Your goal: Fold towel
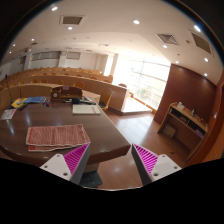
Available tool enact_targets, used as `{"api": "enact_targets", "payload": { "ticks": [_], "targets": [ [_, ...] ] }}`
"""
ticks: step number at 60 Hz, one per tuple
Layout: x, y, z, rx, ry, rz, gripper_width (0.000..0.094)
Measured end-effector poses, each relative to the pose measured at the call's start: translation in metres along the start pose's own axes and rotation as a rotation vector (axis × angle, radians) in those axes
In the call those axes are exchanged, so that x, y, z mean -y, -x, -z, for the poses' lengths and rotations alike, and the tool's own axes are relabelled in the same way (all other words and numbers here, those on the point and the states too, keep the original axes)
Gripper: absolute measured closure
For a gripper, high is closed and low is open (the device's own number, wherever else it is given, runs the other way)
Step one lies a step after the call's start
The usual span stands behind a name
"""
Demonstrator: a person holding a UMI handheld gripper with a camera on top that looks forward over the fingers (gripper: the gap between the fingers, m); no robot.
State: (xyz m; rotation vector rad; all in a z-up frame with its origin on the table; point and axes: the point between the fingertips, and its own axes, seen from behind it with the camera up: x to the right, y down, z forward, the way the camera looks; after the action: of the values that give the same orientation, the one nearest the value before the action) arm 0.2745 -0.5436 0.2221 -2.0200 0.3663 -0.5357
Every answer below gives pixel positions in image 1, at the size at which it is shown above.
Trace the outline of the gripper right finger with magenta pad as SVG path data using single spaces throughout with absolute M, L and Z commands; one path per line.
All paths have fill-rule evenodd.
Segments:
M 181 170 L 181 167 L 166 154 L 157 155 L 137 144 L 132 145 L 131 153 L 143 185 L 150 184 Z

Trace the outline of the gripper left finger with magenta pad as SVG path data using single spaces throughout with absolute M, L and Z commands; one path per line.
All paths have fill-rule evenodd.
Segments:
M 77 147 L 68 153 L 55 154 L 41 169 L 72 183 L 79 184 L 90 156 L 90 144 Z

